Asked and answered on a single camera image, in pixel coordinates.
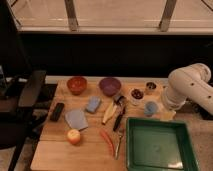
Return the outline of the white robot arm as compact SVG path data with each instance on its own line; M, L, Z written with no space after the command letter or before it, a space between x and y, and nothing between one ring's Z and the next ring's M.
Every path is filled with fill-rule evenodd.
M210 68L203 63L195 63L173 70L168 76L168 86L163 90L163 105L170 110L179 110L186 99L197 103L213 116L213 87Z

